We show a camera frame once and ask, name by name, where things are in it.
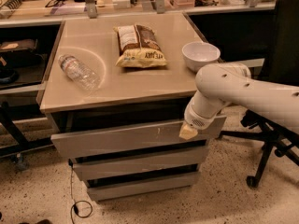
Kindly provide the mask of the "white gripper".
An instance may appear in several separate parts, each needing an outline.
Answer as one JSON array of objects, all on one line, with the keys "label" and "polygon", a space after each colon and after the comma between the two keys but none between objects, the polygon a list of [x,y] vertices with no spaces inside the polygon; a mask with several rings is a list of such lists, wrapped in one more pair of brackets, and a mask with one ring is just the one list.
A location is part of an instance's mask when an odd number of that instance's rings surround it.
[{"label": "white gripper", "polygon": [[187,123],[182,123],[179,137],[184,140],[194,138],[198,134],[197,130],[207,129],[227,105],[221,99],[208,98],[197,91],[185,108],[184,119]]}]

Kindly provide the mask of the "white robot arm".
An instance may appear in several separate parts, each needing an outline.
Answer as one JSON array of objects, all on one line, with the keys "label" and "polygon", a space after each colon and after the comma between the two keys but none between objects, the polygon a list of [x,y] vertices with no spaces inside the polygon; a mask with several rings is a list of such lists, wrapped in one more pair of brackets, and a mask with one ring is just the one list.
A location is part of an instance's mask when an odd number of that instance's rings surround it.
[{"label": "white robot arm", "polygon": [[196,93],[184,112],[179,136],[194,138],[230,104],[241,105],[299,133],[299,87],[253,79],[242,63],[211,63],[195,76]]}]

